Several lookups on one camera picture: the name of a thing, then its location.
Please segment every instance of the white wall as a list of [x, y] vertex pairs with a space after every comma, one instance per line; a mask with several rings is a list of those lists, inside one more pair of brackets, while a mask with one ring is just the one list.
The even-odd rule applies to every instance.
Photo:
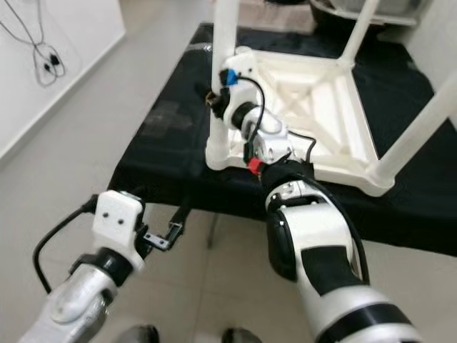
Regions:
[[[10, 2], [38, 40], [36, 1]], [[35, 80], [32, 48], [14, 41], [0, 27], [0, 159], [125, 33], [117, 0], [41, 3], [46, 42], [61, 55], [67, 74], [49, 88], [41, 88]], [[26, 39], [3, 1], [0, 20]]]
[[[403, 42], [418, 68], [438, 89], [457, 70], [457, 1], [429, 0], [420, 25]], [[453, 117], [457, 127], [457, 109]]]

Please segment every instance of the black cloth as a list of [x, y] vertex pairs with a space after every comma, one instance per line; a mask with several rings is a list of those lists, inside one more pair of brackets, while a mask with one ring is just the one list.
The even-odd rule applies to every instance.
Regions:
[[[211, 42], [202, 25], [192, 43]], [[254, 49], [336, 58], [344, 39], [314, 34], [239, 29], [238, 45]], [[399, 44], [370, 40], [353, 70], [379, 156], [383, 156], [433, 96], [427, 78]], [[110, 183], [112, 189], [146, 187], [148, 202], [264, 219], [263, 194], [243, 169], [212, 171], [205, 163], [209, 112], [194, 91], [210, 84], [211, 53], [187, 51], [140, 126]], [[447, 121], [406, 165], [383, 197], [353, 187], [326, 186], [341, 201], [364, 239], [457, 256], [457, 134]]]

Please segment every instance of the black cable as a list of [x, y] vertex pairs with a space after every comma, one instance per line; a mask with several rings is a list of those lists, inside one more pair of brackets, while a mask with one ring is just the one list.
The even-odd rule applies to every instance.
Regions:
[[[3, 23], [2, 21], [0, 21], [0, 26], [2, 26], [4, 28], [4, 30], [16, 41], [22, 43], [22, 44], [25, 44], [25, 45], [28, 45], [28, 46], [32, 46], [33, 47], [33, 52], [32, 52], [32, 59], [34, 61], [34, 69], [35, 69], [35, 78], [36, 78], [36, 81], [38, 82], [38, 84], [41, 86], [41, 87], [48, 87], [48, 86], [51, 86], [52, 84], [54, 84], [57, 79], [59, 77], [63, 77], [66, 75], [66, 67], [62, 61], [62, 59], [60, 58], [60, 55], [59, 53], [57, 52], [57, 50], [55, 50], [55, 48], [49, 44], [47, 44], [45, 41], [44, 41], [44, 29], [43, 29], [43, 16], [42, 16], [42, 13], [41, 13], [41, 0], [36, 0], [36, 10], [37, 10], [37, 16], [38, 16], [38, 23], [39, 23], [39, 29], [40, 29], [40, 33], [41, 33], [41, 38], [38, 40], [38, 41], [35, 41], [33, 36], [31, 35], [29, 29], [27, 28], [27, 25], [25, 25], [24, 21], [22, 20], [22, 18], [18, 15], [18, 13], [16, 12], [16, 10], [14, 9], [14, 7], [11, 5], [11, 3], [9, 2], [9, 0], [4, 0], [4, 3], [9, 7], [10, 11], [12, 12], [12, 14], [16, 17], [16, 19], [18, 20], [18, 22], [20, 23], [20, 25], [22, 26], [22, 28], [24, 29], [26, 35], [28, 36], [29, 40], [30, 41], [26, 41], [22, 38], [19, 38], [17, 35], [15, 35], [13, 33], [12, 30], [10, 30], [8, 28], [8, 26]], [[44, 56], [44, 54], [41, 52], [40, 49], [42, 49], [43, 47], [47, 47], [48, 49], [52, 50], [52, 53], [50, 54], [50, 56]], [[38, 63], [38, 59], [37, 59], [37, 56], [40, 56], [46, 63], [44, 63], [43, 66], [41, 66], [39, 63]], [[56, 68], [56, 65], [60, 65], [61, 68], [62, 68], [62, 72], [59, 73], [57, 71], [57, 68]], [[53, 76], [53, 79], [49, 82], [44, 82], [42, 80], [42, 77], [40, 75], [40, 70], [41, 70], [41, 67], [43, 67], [45, 69], [45, 71], [47, 73], [49, 73], [50, 75]]]
[[84, 211], [81, 208], [77, 209], [75, 212], [70, 214], [67, 218], [65, 218], [63, 221], [61, 221], [56, 227], [54, 227], [50, 232], [44, 236], [41, 241], [36, 245], [36, 248], [34, 250], [33, 254], [33, 260], [34, 260], [34, 267], [35, 267], [35, 272], [38, 278], [40, 279], [41, 283], [43, 284], [44, 290], [46, 291], [47, 294], [51, 293], [52, 288], [49, 286], [48, 280], [44, 276], [43, 270], [41, 269], [40, 265], [40, 253], [41, 250], [44, 248], [46, 243], [49, 242], [49, 240], [54, 237], [60, 230], [62, 230], [66, 225], [68, 225], [70, 222], [75, 220], [79, 215], [83, 214]]
[[261, 95], [261, 98], [262, 98], [260, 116], [258, 116], [258, 120], [256, 122], [256, 126], [254, 127], [254, 130], [252, 131], [252, 135], [249, 137], [249, 140], [248, 140], [248, 142], [251, 144], [254, 141], [254, 139], [256, 138], [256, 136], [257, 136], [257, 131], [260, 128], [260, 125], [261, 125], [262, 119], [263, 119], [263, 113], [265, 112], [265, 105], [266, 105], [265, 104], [265, 92], [263, 91], [262, 86], [256, 80], [251, 79], [250, 77], [237, 76], [237, 79], [251, 82], [254, 86], [256, 86], [256, 88], [260, 92], [260, 95]]
[[298, 138], [303, 138], [311, 141], [311, 144], [309, 145], [308, 150], [306, 151], [306, 162], [311, 163], [311, 152], [313, 151], [313, 148], [317, 144], [317, 140], [311, 136], [305, 136], [304, 134], [297, 134], [296, 132], [293, 131], [288, 131], [289, 134], [292, 136], [296, 136]]
[[44, 246], [52, 239], [52, 237], [54, 237], [59, 231], [61, 231], [70, 222], [75, 220], [75, 218], [77, 218], [78, 216], [80, 216], [83, 213], [87, 213], [87, 212], [94, 213], [97, 199], [98, 199], [98, 196], [93, 195], [90, 198], [90, 200], [87, 201], [87, 203], [85, 203], [84, 205], [79, 207], [75, 212], [73, 212], [67, 218], [65, 218], [59, 224], [57, 224], [57, 226], [55, 226], [51, 231], [49, 231], [36, 245], [36, 247], [34, 249], [34, 253], [32, 255], [32, 259], [34, 262], [34, 268], [35, 268], [36, 275], [38, 276], [41, 284], [43, 284], [44, 290], [46, 291], [47, 294], [51, 293], [52, 288], [49, 285], [49, 282], [43, 273], [43, 269], [41, 269], [41, 265], [40, 265], [41, 250], [43, 250]]
[[343, 208], [341, 203], [332, 195], [332, 193], [330, 193], [330, 191], [327, 190], [326, 187], [319, 184], [316, 180], [309, 179], [307, 176], [302, 175], [302, 174], [297, 174], [297, 176], [300, 177], [302, 180], [304, 180], [307, 184], [310, 184], [311, 186], [316, 187], [319, 191], [324, 193], [330, 199], [330, 201], [333, 203], [333, 205], [335, 205], [337, 210], [340, 211], [344, 220], [346, 220], [346, 223], [348, 225], [352, 239], [354, 240], [354, 243], [356, 244], [358, 259], [360, 262], [362, 280], [367, 285], [369, 285], [370, 284], [370, 273], [368, 270], [368, 262], [366, 261], [365, 248], [363, 247], [363, 243], [360, 238], [360, 235], [358, 234], [356, 227], [354, 226], [353, 222], [351, 221], [351, 218], [349, 218], [349, 215], [347, 214], [346, 210]]

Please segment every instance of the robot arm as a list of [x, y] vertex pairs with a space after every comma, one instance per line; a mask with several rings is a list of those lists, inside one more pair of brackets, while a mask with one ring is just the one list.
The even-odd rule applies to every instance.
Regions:
[[39, 318], [19, 343], [87, 343], [102, 327], [117, 289], [144, 268], [153, 248], [171, 249], [184, 232], [184, 202], [160, 237], [142, 223], [144, 203], [126, 192], [98, 196], [92, 232], [95, 254], [83, 254], [69, 278], [50, 293]]
[[[246, 59], [235, 56], [228, 65], [236, 66], [237, 61], [243, 66]], [[258, 104], [255, 89], [239, 73], [236, 69], [221, 72], [225, 86], [221, 93], [229, 101], [220, 106], [220, 97], [213, 98], [213, 104], [219, 104], [213, 112], [240, 130], [247, 142], [245, 162], [267, 194], [271, 266], [297, 283], [315, 341], [422, 342], [403, 312], [355, 275], [353, 237], [343, 209], [314, 181], [312, 164], [293, 160], [286, 125], [266, 109], [262, 118], [264, 96], [263, 104]]]

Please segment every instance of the black band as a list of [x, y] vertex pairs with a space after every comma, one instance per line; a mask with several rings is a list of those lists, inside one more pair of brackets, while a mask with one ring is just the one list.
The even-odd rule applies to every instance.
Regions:
[[314, 167], [312, 164], [301, 164], [290, 159], [281, 163], [269, 164], [261, 172], [262, 189], [269, 194], [277, 186], [286, 182], [298, 181], [299, 174], [305, 174], [309, 179], [314, 179]]
[[340, 342], [347, 336], [379, 324], [411, 325], [411, 322], [397, 306], [393, 304], [375, 304], [347, 314], [324, 331], [316, 342]]
[[346, 247], [314, 247], [301, 251], [306, 276], [316, 292], [323, 295], [338, 288], [361, 286], [348, 262]]
[[233, 116], [231, 117], [231, 123], [233, 124], [233, 126], [236, 127], [238, 130], [241, 130], [241, 127], [243, 126], [244, 117], [256, 107], [258, 107], [258, 105], [250, 101], [241, 104], [235, 110]]
[[127, 280], [134, 268], [124, 256], [108, 248], [100, 248], [96, 254], [83, 254], [71, 266], [70, 274], [73, 274], [81, 264], [91, 264], [105, 273], [114, 281], [117, 287]]

